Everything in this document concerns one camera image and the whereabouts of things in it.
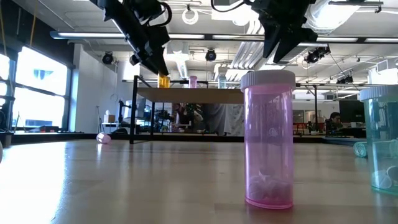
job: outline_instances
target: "pink plastic bottle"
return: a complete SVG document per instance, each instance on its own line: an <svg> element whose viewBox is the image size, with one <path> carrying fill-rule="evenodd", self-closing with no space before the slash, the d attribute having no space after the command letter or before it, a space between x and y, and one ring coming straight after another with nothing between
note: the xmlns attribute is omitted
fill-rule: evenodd
<svg viewBox="0 0 398 224"><path fill-rule="evenodd" d="M197 88L198 77L191 75L189 77L189 88Z"/></svg>
<svg viewBox="0 0 398 224"><path fill-rule="evenodd" d="M261 208L293 205L293 112L295 75L264 70L242 77L246 148L246 201Z"/></svg>

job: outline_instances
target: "ceiling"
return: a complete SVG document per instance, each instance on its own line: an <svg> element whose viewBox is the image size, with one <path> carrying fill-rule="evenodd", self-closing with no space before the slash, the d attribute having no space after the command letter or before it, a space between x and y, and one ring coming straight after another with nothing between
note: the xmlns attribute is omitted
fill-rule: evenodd
<svg viewBox="0 0 398 224"><path fill-rule="evenodd" d="M24 9L34 13L37 4L37 17L58 31L75 32L117 32L115 25L108 21L103 22L103 12L94 4L88 1L73 0L14 0ZM208 13L210 11L210 0L201 0L201 6L193 9L201 9ZM173 19L167 26L169 32L173 33L213 33L213 34L245 34L249 26L236 26L232 21L215 21L211 15L199 13L199 20L194 25L188 25L182 20L180 9L184 5L173 5ZM384 0L383 10L397 11L398 1ZM398 36L398 14L373 12L356 12L342 26L334 30L330 35L343 36ZM86 50L92 50L96 54L104 54L107 50L112 50L118 60L127 60L132 52L124 46L123 40L91 40L90 45L86 44ZM208 74L213 72L214 62L206 62L205 54L207 49L215 49L217 60L230 62L238 52L240 42L215 42L215 41L188 41L190 60L187 61L188 74L196 75L197 71ZM352 69L355 83L367 82L367 70L374 66L374 62L383 60L383 57L398 57L398 45L369 45L369 44L331 44L332 56L323 58L320 63L308 65L299 57L292 62L286 70L295 72L297 81L305 82L334 82L330 77L336 79L341 70ZM170 71L177 70L173 61L167 61ZM198 77L208 79L209 75Z"/></svg>

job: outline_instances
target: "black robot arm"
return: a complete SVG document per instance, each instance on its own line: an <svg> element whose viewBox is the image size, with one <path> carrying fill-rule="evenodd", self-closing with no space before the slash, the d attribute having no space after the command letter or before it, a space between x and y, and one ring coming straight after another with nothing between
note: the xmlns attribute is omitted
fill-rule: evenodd
<svg viewBox="0 0 398 224"><path fill-rule="evenodd" d="M154 73L169 74L163 58L163 45L170 41L165 27L172 18L169 5L157 0L124 0L123 4L118 0L90 1L105 12L104 21L112 19L126 37L134 52L130 58L132 65L141 63ZM151 20L165 11L169 15L167 21L163 24L149 25Z"/></svg>

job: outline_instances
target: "person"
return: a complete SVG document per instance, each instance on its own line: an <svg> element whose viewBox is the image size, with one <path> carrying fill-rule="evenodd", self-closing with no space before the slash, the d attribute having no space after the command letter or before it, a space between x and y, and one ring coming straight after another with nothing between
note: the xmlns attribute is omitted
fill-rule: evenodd
<svg viewBox="0 0 398 224"><path fill-rule="evenodd" d="M330 115L330 119L327 119L325 121L325 124L326 124L326 132L327 131L336 131L336 130L342 128L343 125L341 124L340 113L333 112Z"/></svg>

